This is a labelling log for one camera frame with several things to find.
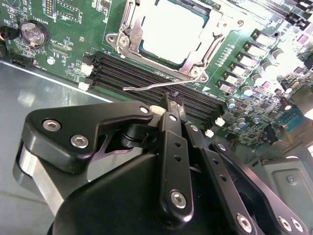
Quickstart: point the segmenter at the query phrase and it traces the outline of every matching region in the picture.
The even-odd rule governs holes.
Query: capacitor
[[[290,92],[292,92],[292,88],[289,85],[287,80],[282,80],[280,82],[280,85],[282,86],[282,88],[284,89],[285,93],[289,94]]]
[[[242,93],[244,94],[244,96],[249,97],[252,96],[253,91],[251,89],[250,86],[244,86],[241,88]]]
[[[253,75],[251,79],[256,86],[262,86],[265,83],[265,79],[259,73]]]
[[[291,103],[285,97],[281,98],[279,102],[283,106],[284,110],[291,109]]]
[[[233,132],[235,132],[235,133],[240,132],[240,128],[238,127],[238,124],[236,124],[236,123],[233,124]]]
[[[236,108],[236,104],[235,104],[235,100],[234,100],[234,99],[229,99],[229,100],[227,101],[227,104],[228,104],[228,107],[229,107],[230,109]]]
[[[55,59],[54,59],[53,57],[49,56],[49,57],[47,58],[47,63],[48,63],[49,65],[54,65],[54,64],[55,64]]]
[[[241,117],[237,120],[237,123],[239,128],[243,128],[246,125],[246,120],[244,117]]]
[[[280,64],[286,60],[285,53],[281,49],[273,51],[272,56]]]
[[[270,61],[266,61],[262,64],[262,68],[267,75],[276,76],[277,75],[277,66],[273,65]]]
[[[281,95],[282,94],[282,90],[277,88],[275,91],[276,95]]]

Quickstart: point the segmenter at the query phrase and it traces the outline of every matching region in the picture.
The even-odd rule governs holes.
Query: black connector
[[[4,40],[14,40],[20,36],[20,31],[18,29],[6,25],[0,27],[0,33]]]
[[[13,65],[19,66],[23,69],[27,69],[30,66],[33,65],[33,61],[30,58],[27,58],[25,56],[22,55],[11,55],[10,56],[10,61]]]

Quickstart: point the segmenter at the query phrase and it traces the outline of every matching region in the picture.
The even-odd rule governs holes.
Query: gray metal surface
[[[42,71],[27,73],[2,61],[0,81],[0,235],[44,235],[53,221],[52,212],[45,202],[19,187],[12,176],[24,119],[36,109],[95,104],[109,99],[83,92],[64,79],[45,77]]]

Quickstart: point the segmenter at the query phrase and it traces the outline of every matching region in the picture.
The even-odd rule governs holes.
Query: black dimm slot
[[[183,85],[153,88],[148,91],[123,91],[124,87],[146,87],[169,80],[151,71],[132,65],[121,59],[98,52],[94,56],[94,69],[90,77],[93,86],[121,94],[147,105],[158,104],[165,92],[177,92],[184,97],[188,120],[205,125],[210,118],[224,113],[225,103]]]

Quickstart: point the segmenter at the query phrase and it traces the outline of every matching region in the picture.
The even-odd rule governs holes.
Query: green circuit board
[[[203,0],[202,2],[214,5],[213,1]],[[299,9],[288,5],[288,2],[281,1],[281,5],[301,14]],[[124,0],[3,0],[0,7],[1,25],[19,28],[24,21],[34,19],[47,28],[50,41],[39,49],[31,48],[23,38],[8,41],[6,44],[10,54],[32,58],[34,66],[47,72],[78,83],[84,81],[86,77],[81,73],[85,53],[95,54],[97,51],[102,51],[120,57],[106,42],[105,36],[119,31],[125,7]],[[270,36],[273,43],[265,48],[266,54],[256,59],[257,63],[246,71],[240,81],[232,87],[231,92],[226,94],[217,84],[225,72],[230,71],[238,54],[245,51],[245,45],[253,42],[251,36],[256,29]],[[305,42],[300,41],[303,35],[307,37]],[[239,140],[247,145],[256,144],[264,127],[271,122],[279,122],[280,117],[286,112],[281,108],[279,99],[273,92],[273,86],[282,79],[287,79],[289,82],[298,79],[299,85],[293,89],[292,93],[285,95],[286,98],[290,98],[304,84],[312,86],[313,73],[303,64],[313,49],[311,40],[309,33],[303,33],[299,28],[273,14],[267,20],[251,23],[250,27],[244,27],[243,30],[231,31],[206,69],[209,81],[184,86],[223,101],[234,98],[236,108],[227,111],[226,124],[217,130],[217,134],[225,136],[233,132],[232,124],[236,123],[238,118],[244,117],[246,126],[237,133]],[[274,49],[286,47],[297,56],[298,66],[303,70],[301,72],[282,70],[278,74],[278,79],[275,77],[268,81],[271,88],[255,86],[251,76],[262,69],[262,62],[269,59]],[[48,62],[48,58],[53,58],[53,65]],[[159,72],[130,59],[126,60],[147,70]],[[243,95],[241,88],[245,85],[252,87],[252,96]],[[257,124],[253,122],[255,118],[259,119]]]

